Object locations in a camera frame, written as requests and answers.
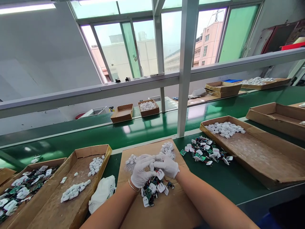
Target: forearm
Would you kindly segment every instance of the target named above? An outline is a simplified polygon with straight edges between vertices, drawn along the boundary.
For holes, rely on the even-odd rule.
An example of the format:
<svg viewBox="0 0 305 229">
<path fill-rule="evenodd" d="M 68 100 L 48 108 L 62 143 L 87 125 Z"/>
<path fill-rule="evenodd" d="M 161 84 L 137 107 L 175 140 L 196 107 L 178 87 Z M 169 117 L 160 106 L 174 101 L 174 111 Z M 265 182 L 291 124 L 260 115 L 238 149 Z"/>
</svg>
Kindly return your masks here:
<svg viewBox="0 0 305 229">
<path fill-rule="evenodd" d="M 126 182 L 86 220 L 80 229 L 119 228 L 136 194 L 137 192 Z"/>
<path fill-rule="evenodd" d="M 212 186 L 179 167 L 176 180 L 204 220 L 214 229 L 258 228 L 235 204 Z"/>
</svg>

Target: pink building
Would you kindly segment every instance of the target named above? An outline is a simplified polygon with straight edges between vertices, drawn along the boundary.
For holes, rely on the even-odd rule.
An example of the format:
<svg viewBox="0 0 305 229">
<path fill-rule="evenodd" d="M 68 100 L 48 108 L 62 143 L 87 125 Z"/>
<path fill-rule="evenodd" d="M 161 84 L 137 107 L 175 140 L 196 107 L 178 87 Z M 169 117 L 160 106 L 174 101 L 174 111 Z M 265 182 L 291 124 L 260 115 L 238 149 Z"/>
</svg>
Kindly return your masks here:
<svg viewBox="0 0 305 229">
<path fill-rule="evenodd" d="M 194 67 L 214 64 L 221 36 L 223 21 L 214 22 L 196 39 Z"/>
</svg>

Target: white glove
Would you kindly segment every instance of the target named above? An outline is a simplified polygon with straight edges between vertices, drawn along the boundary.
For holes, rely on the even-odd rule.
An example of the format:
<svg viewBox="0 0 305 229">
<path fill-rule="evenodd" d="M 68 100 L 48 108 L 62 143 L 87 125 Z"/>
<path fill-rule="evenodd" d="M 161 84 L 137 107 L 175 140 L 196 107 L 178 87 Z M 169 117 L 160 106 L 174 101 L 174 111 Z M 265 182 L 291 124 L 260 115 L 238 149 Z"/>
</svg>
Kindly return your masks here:
<svg viewBox="0 0 305 229">
<path fill-rule="evenodd" d="M 134 166 L 133 174 L 131 175 L 131 182 L 137 188 L 142 188 L 143 185 L 153 176 L 157 176 L 157 172 L 145 172 L 145 168 L 149 166 L 150 163 L 155 162 L 156 156 L 143 154 L 137 158 L 137 163 Z"/>
<path fill-rule="evenodd" d="M 167 155 L 158 155 L 156 160 L 160 160 L 160 162 L 154 162 L 153 165 L 156 168 L 162 169 L 168 177 L 175 178 L 177 173 L 180 172 L 178 163 Z"/>
</svg>

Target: glass pane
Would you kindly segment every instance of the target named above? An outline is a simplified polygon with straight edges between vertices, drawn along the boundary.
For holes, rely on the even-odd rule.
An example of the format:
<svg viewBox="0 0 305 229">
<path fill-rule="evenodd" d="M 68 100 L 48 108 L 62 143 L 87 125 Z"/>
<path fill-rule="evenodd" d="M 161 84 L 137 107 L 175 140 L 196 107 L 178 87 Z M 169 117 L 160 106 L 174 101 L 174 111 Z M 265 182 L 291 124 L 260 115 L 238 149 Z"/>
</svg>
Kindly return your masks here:
<svg viewBox="0 0 305 229">
<path fill-rule="evenodd" d="M 143 76 L 158 73 L 155 30 L 153 21 L 134 22 L 140 64 Z"/>
<path fill-rule="evenodd" d="M 121 26 L 119 23 L 95 26 L 113 80 L 132 78 Z"/>
<path fill-rule="evenodd" d="M 181 11 L 162 13 L 162 36 L 165 72 L 179 71 Z"/>
<path fill-rule="evenodd" d="M 225 14 L 225 8 L 199 12 L 194 67 L 215 63 Z"/>
<path fill-rule="evenodd" d="M 199 0 L 199 5 L 216 2 L 229 2 L 230 0 Z"/>
<path fill-rule="evenodd" d="M 258 5 L 232 9 L 219 62 L 241 58 L 257 9 Z"/>
<path fill-rule="evenodd" d="M 141 74 L 139 70 L 138 57 L 137 57 L 136 47 L 134 45 L 130 22 L 122 23 L 122 30 L 123 30 L 123 38 L 125 39 L 125 45 L 126 45 L 129 63 L 131 64 L 132 76 L 134 78 L 140 78 Z"/>
<path fill-rule="evenodd" d="M 92 56 L 95 60 L 95 63 L 98 67 L 98 70 L 102 75 L 103 83 L 111 82 L 90 25 L 81 26 L 81 28 L 89 45 Z"/>
<path fill-rule="evenodd" d="M 133 13 L 153 10 L 151 0 L 119 0 L 120 13 Z"/>
<path fill-rule="evenodd" d="M 165 0 L 163 9 L 182 7 L 182 0 Z"/>
<path fill-rule="evenodd" d="M 119 14 L 116 2 L 99 2 L 98 0 L 71 1 L 78 19 Z"/>
</svg>

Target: brown cardboard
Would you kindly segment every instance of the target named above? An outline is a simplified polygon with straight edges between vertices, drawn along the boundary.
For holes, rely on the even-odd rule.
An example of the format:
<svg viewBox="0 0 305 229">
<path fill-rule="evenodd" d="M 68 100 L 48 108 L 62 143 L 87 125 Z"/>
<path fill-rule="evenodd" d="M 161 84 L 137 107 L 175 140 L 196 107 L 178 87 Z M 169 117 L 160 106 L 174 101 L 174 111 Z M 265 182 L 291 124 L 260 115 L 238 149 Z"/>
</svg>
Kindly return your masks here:
<svg viewBox="0 0 305 229">
<path fill-rule="evenodd" d="M 215 91 L 215 92 L 237 91 L 237 93 L 238 93 L 239 90 L 241 89 L 241 85 L 235 84 L 235 83 L 218 81 L 218 82 L 213 82 L 213 83 L 207 83 L 206 88 L 211 91 Z"/>
<path fill-rule="evenodd" d="M 131 120 L 132 113 L 133 104 L 118 106 L 110 119 L 113 123 Z"/>
<path fill-rule="evenodd" d="M 241 92 L 239 90 L 237 90 L 237 91 L 226 91 L 226 92 L 215 92 L 215 91 L 211 91 L 207 88 L 206 88 L 206 91 L 207 91 L 207 93 L 212 93 L 212 96 L 216 96 L 216 97 L 219 97 L 219 98 L 235 96 L 235 95 L 238 95 L 239 92 Z"/>
<path fill-rule="evenodd" d="M 249 109 L 247 119 L 305 141 L 305 109 L 268 103 Z"/>
<path fill-rule="evenodd" d="M 15 170 L 8 169 L 8 168 L 1 168 L 0 169 L 0 186 L 4 185 L 8 182 L 12 176 L 15 174 Z"/>
<path fill-rule="evenodd" d="M 48 165 L 49 167 L 62 165 L 66 158 L 39 162 L 36 164 L 30 164 L 25 167 L 19 174 L 17 174 L 10 181 L 5 183 L 0 188 L 0 193 L 2 194 L 7 188 L 11 187 L 11 184 L 22 177 L 24 172 L 32 171 L 33 169 L 39 169 L 43 165 Z M 43 205 L 47 202 L 51 194 L 58 187 L 61 179 L 64 177 L 64 167 L 60 166 L 57 171 L 50 177 L 50 179 L 42 186 L 42 188 L 34 195 L 34 197 L 28 203 L 22 202 L 22 204 L 17 208 L 16 212 L 10 217 L 8 217 L 3 223 L 0 224 L 0 228 L 7 229 L 23 229 L 26 228 L 30 222 L 34 219 L 36 214 L 40 211 Z"/>
<path fill-rule="evenodd" d="M 246 130 L 226 139 L 205 126 L 230 121 Z M 305 149 L 231 116 L 204 121 L 202 130 L 268 189 L 305 181 Z"/>
<path fill-rule="evenodd" d="M 290 80 L 291 79 L 276 78 L 272 82 L 265 82 L 266 84 L 264 84 L 264 85 L 242 84 L 241 88 L 247 88 L 247 89 L 253 89 L 253 90 L 265 90 L 265 89 L 268 89 L 268 88 L 278 87 L 278 86 L 281 86 L 281 85 L 285 85 L 285 84 L 289 83 Z"/>
<path fill-rule="evenodd" d="M 121 158 L 117 188 L 120 189 L 131 177 L 130 172 L 125 170 L 125 161 L 128 160 L 131 154 L 136 156 L 142 154 L 157 155 L 160 152 L 163 143 L 168 141 L 173 143 L 174 152 L 176 154 L 175 161 L 180 166 L 188 169 L 172 139 L 166 139 L 141 147 L 124 150 Z M 120 229 L 195 228 L 200 225 L 202 217 L 182 190 L 179 183 L 177 183 L 175 179 L 168 177 L 166 177 L 166 179 L 170 180 L 175 185 L 174 189 L 169 189 L 168 196 L 161 193 L 159 198 L 155 200 L 154 207 L 145 208 L 143 205 L 143 198 L 141 193 L 139 193 L 126 213 Z"/>
<path fill-rule="evenodd" d="M 45 203 L 40 212 L 32 220 L 28 227 L 23 228 L 43 228 L 43 229 L 66 229 L 79 228 L 88 212 L 88 203 L 95 192 L 99 181 L 104 173 L 112 149 L 109 145 L 97 145 L 76 149 L 62 165 L 67 177 L 64 184 L 61 184 L 50 194 L 49 200 Z M 103 164 L 99 172 L 88 177 L 90 171 L 89 164 L 94 157 L 105 155 Z M 91 179 L 91 183 L 73 200 L 61 203 L 62 194 L 73 184 L 79 184 Z"/>
<path fill-rule="evenodd" d="M 141 111 L 140 106 L 139 106 L 139 110 L 140 110 L 140 113 L 141 113 L 142 117 L 149 116 L 149 115 L 155 115 L 155 114 L 160 113 L 159 106 L 158 106 L 158 104 L 156 104 L 156 102 L 154 100 L 145 100 L 145 101 L 138 102 L 138 104 L 140 105 L 141 103 L 149 102 L 149 101 L 153 102 L 157 106 L 157 108 L 154 108 L 154 109 L 151 109 L 151 110 L 148 110 L 148 111 Z"/>
</svg>

